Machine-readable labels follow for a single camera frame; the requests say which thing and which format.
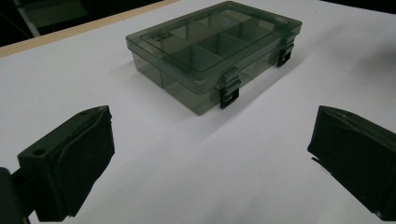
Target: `box latch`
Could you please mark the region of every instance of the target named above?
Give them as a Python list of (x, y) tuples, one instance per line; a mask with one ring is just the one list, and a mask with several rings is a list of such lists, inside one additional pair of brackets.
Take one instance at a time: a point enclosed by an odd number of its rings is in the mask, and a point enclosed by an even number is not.
[(220, 108), (223, 109), (230, 105), (239, 97), (239, 70), (232, 68), (223, 75), (220, 83)]
[(282, 49), (279, 52), (279, 59), (277, 61), (278, 67), (282, 66), (290, 59), (291, 51), (293, 50), (293, 48), (294, 48), (294, 45), (290, 44), (290, 45), (287, 45), (284, 49)]

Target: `transparent green box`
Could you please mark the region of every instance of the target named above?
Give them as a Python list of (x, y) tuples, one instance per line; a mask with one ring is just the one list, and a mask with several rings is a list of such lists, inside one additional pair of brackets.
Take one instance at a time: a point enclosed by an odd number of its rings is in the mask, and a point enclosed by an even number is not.
[(300, 21), (227, 1), (126, 36), (138, 71), (197, 115), (289, 58)]

